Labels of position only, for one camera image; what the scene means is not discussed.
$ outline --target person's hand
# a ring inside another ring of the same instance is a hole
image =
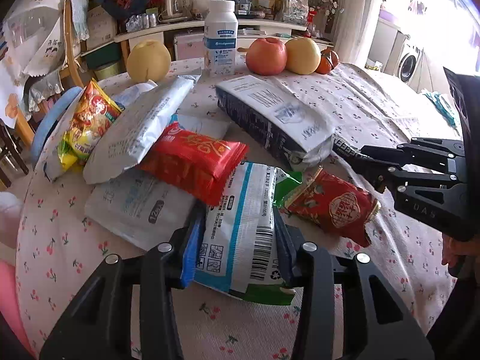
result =
[[[442,234],[442,265],[453,267],[459,256],[480,256],[480,237],[476,236],[468,242],[457,241],[448,235]]]

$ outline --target red plastic wrapper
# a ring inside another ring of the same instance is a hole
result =
[[[365,248],[370,245],[365,223],[381,205],[368,191],[320,169],[292,192],[285,200],[285,208]]]
[[[168,126],[138,167],[158,179],[217,206],[230,173],[245,156],[248,146],[183,130],[178,122]]]

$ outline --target curtain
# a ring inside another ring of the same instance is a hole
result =
[[[339,0],[345,11],[335,29],[335,51],[340,61],[365,66],[377,27],[382,0]]]

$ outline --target pink box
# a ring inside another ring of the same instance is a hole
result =
[[[203,31],[177,34],[173,37],[177,61],[190,58],[203,58]]]

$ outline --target cherry print tablecloth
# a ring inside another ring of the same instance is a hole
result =
[[[169,75],[200,67],[203,59],[172,63]],[[237,59],[237,73],[248,70],[242,57]],[[202,78],[180,108],[180,114],[229,118],[217,108],[215,83],[224,78]],[[330,74],[300,76],[283,72],[262,78],[293,93],[311,107],[330,114],[338,125],[337,133],[351,144],[394,147],[412,136],[458,138],[434,106],[398,79],[376,75],[375,81],[365,71],[350,64],[340,64]],[[103,80],[101,86],[113,95],[133,85],[127,73]],[[61,133],[52,134],[46,147]],[[248,159],[279,164],[244,131],[232,123],[227,139],[250,145]],[[123,258],[142,251],[111,234],[85,217],[83,207],[92,191],[80,173],[68,172],[51,184],[43,175],[45,151],[25,197],[20,223],[16,280],[22,321],[32,348],[38,353],[69,301],[102,259],[110,253]],[[375,193],[382,209],[367,224],[372,240],[361,248],[349,239],[321,232],[319,228],[295,216],[288,218],[300,227],[306,239],[327,247],[338,256],[352,257],[368,253],[427,332],[443,304],[454,279],[441,266],[441,235],[403,214],[395,212],[390,193],[380,195],[365,180],[334,155],[324,161],[327,171]],[[189,359],[288,359],[294,342],[302,291],[298,290],[291,306],[266,306],[239,301],[193,283],[173,294],[178,332],[184,356]],[[335,300],[341,309],[341,297]],[[138,291],[133,310],[138,310]],[[133,312],[131,349],[141,357],[138,315]],[[342,335],[341,321],[335,326]],[[340,341],[334,346],[334,358],[341,355]]]

